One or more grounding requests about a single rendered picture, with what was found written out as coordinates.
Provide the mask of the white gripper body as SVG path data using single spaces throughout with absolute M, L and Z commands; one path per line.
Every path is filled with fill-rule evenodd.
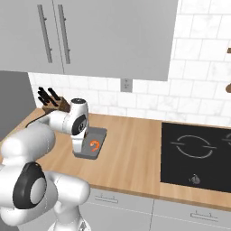
M 74 154 L 83 153 L 86 138 L 78 137 L 77 135 L 72 135 L 71 140 L 72 140 L 72 152 Z

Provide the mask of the orange shrimp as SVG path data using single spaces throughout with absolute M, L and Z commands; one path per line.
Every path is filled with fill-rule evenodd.
M 92 141 L 90 142 L 90 146 L 92 147 L 92 152 L 94 152 L 94 151 L 96 151 L 96 150 L 99 149 L 100 143 L 99 143 L 98 140 L 92 140 Z

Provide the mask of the grey meat container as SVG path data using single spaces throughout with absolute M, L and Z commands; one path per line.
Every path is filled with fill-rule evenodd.
M 98 128 L 98 127 L 90 127 L 88 130 L 88 134 L 86 135 L 84 151 L 81 154 L 74 154 L 76 157 L 83 158 L 83 159 L 90 159 L 95 160 L 103 146 L 103 143 L 106 138 L 106 129 L 105 128 Z M 90 142 L 92 140 L 98 140 L 100 143 L 100 147 L 98 150 L 92 152 L 92 147 L 90 146 Z

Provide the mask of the brown wooden knife block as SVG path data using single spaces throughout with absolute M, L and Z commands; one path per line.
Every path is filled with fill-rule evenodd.
M 52 102 L 49 102 L 46 106 L 43 106 L 43 111 L 48 114 L 51 111 L 59 110 L 63 112 L 69 112 L 70 111 L 70 104 L 66 101 L 64 97 L 61 97 L 60 100 L 56 100 L 54 97 L 51 97 L 57 106 L 53 105 Z

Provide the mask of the grey fridge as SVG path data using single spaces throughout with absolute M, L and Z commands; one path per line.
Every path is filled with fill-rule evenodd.
M 0 142 L 35 108 L 28 73 L 0 70 Z

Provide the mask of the grey drawer front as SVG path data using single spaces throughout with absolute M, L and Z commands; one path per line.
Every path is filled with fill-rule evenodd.
M 96 195 L 115 196 L 118 204 L 95 200 Z M 113 191 L 91 189 L 79 207 L 92 231 L 149 231 L 153 199 Z
M 218 222 L 191 217 L 196 210 L 204 215 L 211 213 Z M 231 231 L 231 212 L 156 199 L 151 231 Z

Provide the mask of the wide grey cupboard door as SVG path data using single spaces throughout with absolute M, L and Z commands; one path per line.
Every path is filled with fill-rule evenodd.
M 66 64 L 58 5 L 69 44 Z M 64 72 L 119 79 L 168 79 L 178 0 L 53 0 Z

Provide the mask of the black hob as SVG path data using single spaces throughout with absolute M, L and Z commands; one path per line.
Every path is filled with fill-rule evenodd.
M 231 193 L 231 129 L 162 123 L 161 182 Z

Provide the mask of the narrow grey cupboard door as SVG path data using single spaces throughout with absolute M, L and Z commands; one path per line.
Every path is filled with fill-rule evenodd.
M 42 5 L 52 48 L 48 63 L 37 5 Z M 52 0 L 0 0 L 0 70 L 62 74 Z

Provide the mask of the grey wall socket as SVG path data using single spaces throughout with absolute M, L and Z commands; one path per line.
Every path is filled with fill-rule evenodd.
M 120 91 L 131 93 L 133 91 L 133 81 L 131 79 L 121 79 Z

